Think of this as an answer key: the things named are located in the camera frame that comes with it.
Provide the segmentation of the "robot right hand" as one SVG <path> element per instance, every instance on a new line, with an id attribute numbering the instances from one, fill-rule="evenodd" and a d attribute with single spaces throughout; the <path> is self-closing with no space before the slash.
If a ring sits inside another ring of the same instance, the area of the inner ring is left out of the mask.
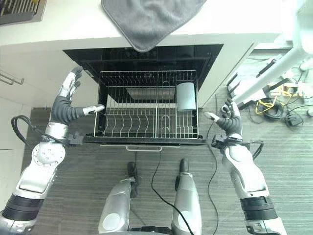
<path id="1" fill-rule="evenodd" d="M 214 121 L 227 136 L 238 135 L 242 138 L 242 118 L 237 104 L 228 98 L 223 106 L 226 116 L 219 117 L 212 112 L 205 112 L 204 115 Z"/>

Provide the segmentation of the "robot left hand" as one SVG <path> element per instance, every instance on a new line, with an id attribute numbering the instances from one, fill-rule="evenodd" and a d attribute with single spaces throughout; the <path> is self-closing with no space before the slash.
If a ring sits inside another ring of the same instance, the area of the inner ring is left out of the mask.
<path id="1" fill-rule="evenodd" d="M 92 105 L 85 108 L 73 107 L 71 99 L 77 88 L 81 85 L 79 78 L 82 76 L 83 67 L 73 68 L 64 79 L 56 98 L 54 99 L 50 122 L 69 125 L 72 121 L 105 109 L 102 104 Z"/>

